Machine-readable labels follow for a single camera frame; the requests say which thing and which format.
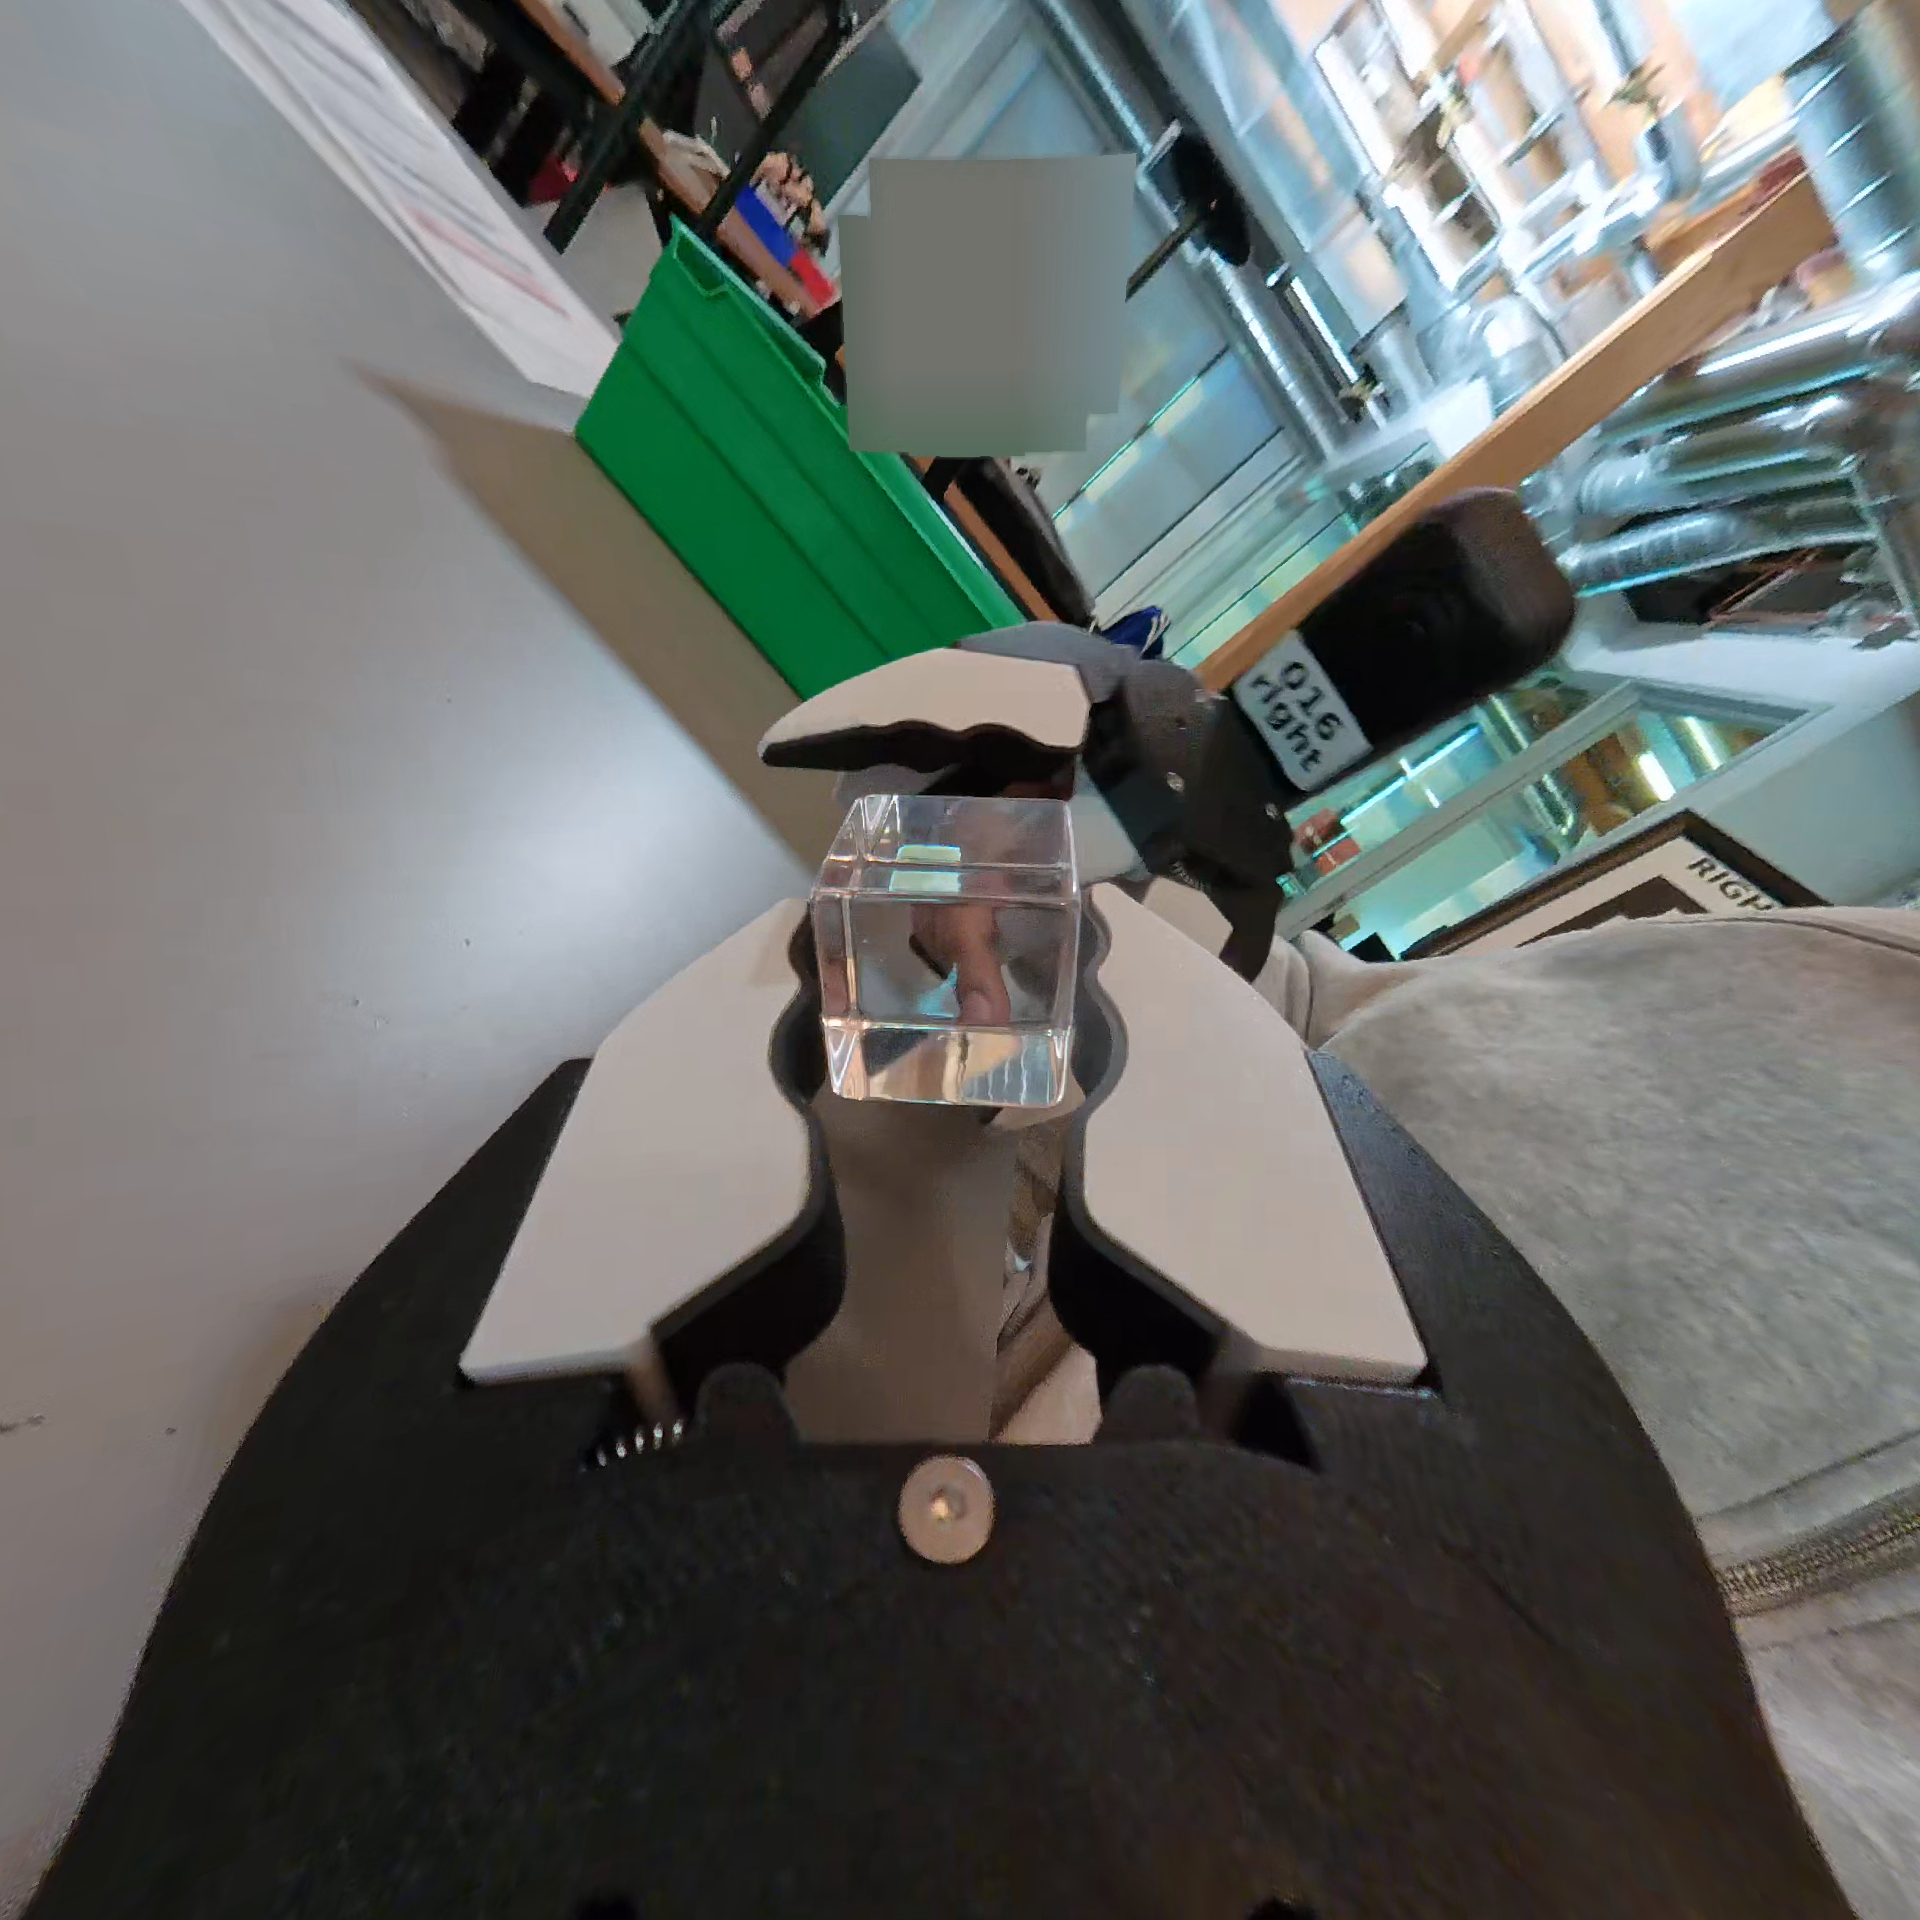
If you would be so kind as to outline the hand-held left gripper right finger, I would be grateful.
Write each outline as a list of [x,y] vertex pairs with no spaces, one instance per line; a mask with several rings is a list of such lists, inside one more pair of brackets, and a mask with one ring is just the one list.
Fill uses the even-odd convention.
[[1413,1383],[1427,1347],[1306,1040],[1120,888],[1086,925],[1049,1288],[1099,1383]]

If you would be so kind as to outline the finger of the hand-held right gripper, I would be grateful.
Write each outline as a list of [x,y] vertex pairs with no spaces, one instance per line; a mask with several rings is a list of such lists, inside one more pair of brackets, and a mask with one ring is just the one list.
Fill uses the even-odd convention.
[[822,769],[847,803],[1067,801],[1091,718],[1067,666],[925,651],[809,695],[761,734],[758,760]]
[[1118,689],[1140,669],[1140,653],[1071,622],[1016,622],[989,634],[964,635],[959,653],[1058,662],[1076,672],[1086,701],[1109,701]]

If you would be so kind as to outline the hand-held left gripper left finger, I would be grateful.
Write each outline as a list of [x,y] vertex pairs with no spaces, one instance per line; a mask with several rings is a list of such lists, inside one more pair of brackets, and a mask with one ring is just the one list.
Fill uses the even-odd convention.
[[625,1376],[648,1424],[713,1371],[783,1374],[835,1314],[835,1197],[809,1095],[804,903],[774,903],[595,1051],[496,1284],[469,1383]]

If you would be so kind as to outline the clear acrylic cube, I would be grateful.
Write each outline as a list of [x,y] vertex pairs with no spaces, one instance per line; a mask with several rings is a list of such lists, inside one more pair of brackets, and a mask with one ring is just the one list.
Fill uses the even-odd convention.
[[1055,796],[859,796],[809,890],[829,1089],[1049,1114],[1083,895]]

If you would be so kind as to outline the person's right forearm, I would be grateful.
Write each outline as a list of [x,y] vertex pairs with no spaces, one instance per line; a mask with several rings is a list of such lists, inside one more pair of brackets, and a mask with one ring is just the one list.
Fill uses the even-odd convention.
[[1611,922],[1427,964],[1276,940],[1351,1068],[1578,1320],[1740,1617],[1918,1607],[1918,910]]

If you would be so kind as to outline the green plastic bin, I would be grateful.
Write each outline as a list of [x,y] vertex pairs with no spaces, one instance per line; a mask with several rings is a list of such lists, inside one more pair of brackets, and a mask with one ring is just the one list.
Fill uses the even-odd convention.
[[800,699],[1024,620],[904,457],[852,451],[822,357],[684,223],[576,436]]

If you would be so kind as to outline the black framed sign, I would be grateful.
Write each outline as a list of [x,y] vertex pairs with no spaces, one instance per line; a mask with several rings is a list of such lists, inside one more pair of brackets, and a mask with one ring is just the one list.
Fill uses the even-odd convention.
[[1503,953],[1613,922],[1756,917],[1825,898],[1693,809],[1563,862],[1466,922],[1427,935],[1405,960]]

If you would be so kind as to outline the laminated paper sheet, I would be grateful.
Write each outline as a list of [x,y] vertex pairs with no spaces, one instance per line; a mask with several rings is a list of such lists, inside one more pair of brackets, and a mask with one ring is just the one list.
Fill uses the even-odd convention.
[[184,3],[402,250],[532,384],[584,402],[610,323],[518,225],[423,94],[336,3]]

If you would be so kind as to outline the silver ventilation ducts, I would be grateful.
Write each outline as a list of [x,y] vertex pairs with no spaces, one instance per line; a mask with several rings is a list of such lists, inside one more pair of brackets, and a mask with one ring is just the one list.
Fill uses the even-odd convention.
[[1034,3],[1250,374],[1261,451],[1099,599],[1187,659],[1284,599],[1677,266],[1800,255],[1522,479],[1584,594],[1918,615],[1918,3]]

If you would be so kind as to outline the wooden post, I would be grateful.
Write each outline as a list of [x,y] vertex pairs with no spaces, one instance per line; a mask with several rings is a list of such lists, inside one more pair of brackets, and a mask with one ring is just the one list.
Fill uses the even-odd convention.
[[1539,381],[1473,443],[1411,486],[1267,610],[1238,628],[1199,666],[1201,684],[1210,693],[1231,689],[1276,640],[1322,606],[1333,592],[1373,566],[1406,524],[1447,505],[1455,492],[1486,486],[1513,491],[1547,465],[1652,379],[1710,345],[1771,286],[1794,276],[1800,263],[1832,241],[1832,219],[1810,176],[1796,176],[1751,204],[1735,229],[1716,231],[1704,247],[1693,250],[1622,319],[1611,323],[1587,349]]

